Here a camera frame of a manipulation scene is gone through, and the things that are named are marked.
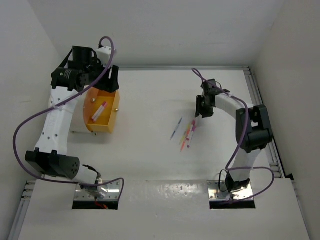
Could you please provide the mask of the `yellow clear pen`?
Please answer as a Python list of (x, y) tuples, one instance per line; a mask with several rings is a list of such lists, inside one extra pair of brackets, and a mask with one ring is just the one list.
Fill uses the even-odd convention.
[(184, 141), (184, 139), (186, 138), (186, 135), (187, 135), (187, 131), (190, 129), (190, 126), (191, 126), (191, 123), (189, 123), (186, 128), (185, 128), (185, 131), (180, 139), (180, 142), (179, 142), (179, 145), (181, 145)]

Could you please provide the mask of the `orange clear pen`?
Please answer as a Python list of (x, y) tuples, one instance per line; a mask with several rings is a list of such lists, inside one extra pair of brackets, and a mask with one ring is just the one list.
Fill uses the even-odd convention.
[(186, 134), (183, 136), (183, 139), (181, 140), (180, 152), (183, 151), (183, 149), (184, 149), (184, 147), (185, 147), (185, 144), (186, 144), (186, 141), (187, 141), (187, 138), (188, 138), (188, 134), (186, 133)]

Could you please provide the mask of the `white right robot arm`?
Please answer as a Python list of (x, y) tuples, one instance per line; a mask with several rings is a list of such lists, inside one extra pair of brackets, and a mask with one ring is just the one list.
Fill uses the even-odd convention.
[(202, 94), (196, 97), (196, 118), (210, 118), (216, 108), (235, 119), (237, 146), (225, 167), (226, 191), (246, 188), (257, 157), (274, 138), (268, 109), (232, 96), (226, 89), (218, 88), (215, 79), (203, 80), (201, 88)]

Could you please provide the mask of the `cylindrical beige drawer container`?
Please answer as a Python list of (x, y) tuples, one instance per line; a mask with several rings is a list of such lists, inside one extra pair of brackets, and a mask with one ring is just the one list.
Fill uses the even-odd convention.
[[(86, 93), (77, 98), (78, 103), (72, 117), (70, 131), (74, 133), (109, 133), (114, 130), (119, 110), (120, 93), (109, 93), (92, 87)], [(107, 106), (96, 122), (92, 116), (106, 101)]]

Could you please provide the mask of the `pink cap white pen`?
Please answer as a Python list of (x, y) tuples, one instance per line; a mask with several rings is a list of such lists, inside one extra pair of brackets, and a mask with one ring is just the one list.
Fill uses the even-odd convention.
[(187, 131), (186, 131), (186, 138), (189, 137), (189, 134), (190, 134), (190, 132), (192, 131), (195, 123), (196, 123), (196, 120), (195, 120), (195, 119), (193, 119), (193, 120), (190, 122), (190, 124), (189, 124), (189, 126), (188, 126), (188, 129), (187, 129)]

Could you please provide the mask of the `light pink cap pen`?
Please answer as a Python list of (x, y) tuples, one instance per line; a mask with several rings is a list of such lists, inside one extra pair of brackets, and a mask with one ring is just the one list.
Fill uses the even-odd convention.
[(95, 122), (100, 115), (100, 110), (97, 110), (94, 115), (91, 117), (92, 121)]

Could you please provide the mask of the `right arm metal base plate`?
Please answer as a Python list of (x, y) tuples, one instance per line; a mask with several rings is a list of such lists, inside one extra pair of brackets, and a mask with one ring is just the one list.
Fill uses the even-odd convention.
[(225, 191), (226, 185), (225, 181), (220, 182), (218, 180), (208, 180), (208, 198), (210, 202), (227, 202), (227, 201), (253, 201), (254, 193), (251, 184), (249, 183), (247, 187), (242, 187), (238, 190), (233, 190), (231, 192)]

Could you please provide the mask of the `mauve cap white pen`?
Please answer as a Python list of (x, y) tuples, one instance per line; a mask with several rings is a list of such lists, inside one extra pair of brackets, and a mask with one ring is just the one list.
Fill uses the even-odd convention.
[(101, 106), (98, 108), (98, 110), (100, 110), (100, 114), (99, 114), (98, 118), (99, 118), (100, 115), (103, 113), (103, 111), (105, 110), (105, 108), (106, 108), (107, 105), (108, 105), (107, 102), (104, 101), (104, 102), (101, 104)]

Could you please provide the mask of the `purple cap white pen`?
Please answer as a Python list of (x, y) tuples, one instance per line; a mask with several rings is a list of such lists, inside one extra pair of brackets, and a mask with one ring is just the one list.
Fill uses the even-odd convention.
[(188, 138), (187, 138), (187, 148), (190, 148), (190, 146), (191, 146), (191, 142), (192, 142), (195, 130), (196, 130), (196, 126), (193, 125), (191, 131), (189, 132)]

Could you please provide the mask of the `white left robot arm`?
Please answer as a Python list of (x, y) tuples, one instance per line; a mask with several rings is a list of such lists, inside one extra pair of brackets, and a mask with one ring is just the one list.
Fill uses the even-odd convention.
[(111, 133), (118, 106), (119, 67), (111, 65), (116, 50), (100, 44), (97, 50), (73, 46), (51, 74), (48, 111), (41, 136), (25, 161), (43, 175), (79, 184), (90, 193), (103, 186), (101, 174), (68, 155), (71, 131)]

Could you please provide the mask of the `blue clear pen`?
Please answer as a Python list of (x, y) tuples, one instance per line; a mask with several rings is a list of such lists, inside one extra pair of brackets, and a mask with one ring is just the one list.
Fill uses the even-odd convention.
[(173, 139), (173, 137), (175, 136), (177, 130), (179, 129), (179, 126), (180, 126), (182, 120), (183, 120), (183, 117), (181, 117), (181, 118), (179, 119), (177, 125), (175, 126), (175, 128), (174, 128), (174, 130), (173, 130), (173, 133), (172, 133), (171, 136), (170, 136), (170, 141), (171, 141), (171, 140)]

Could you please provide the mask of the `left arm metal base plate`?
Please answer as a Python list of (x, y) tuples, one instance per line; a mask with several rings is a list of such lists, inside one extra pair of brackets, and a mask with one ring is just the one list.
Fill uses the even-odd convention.
[(74, 200), (83, 201), (117, 201), (121, 191), (121, 181), (117, 180), (110, 184), (97, 187), (84, 187), (77, 185), (74, 193)]

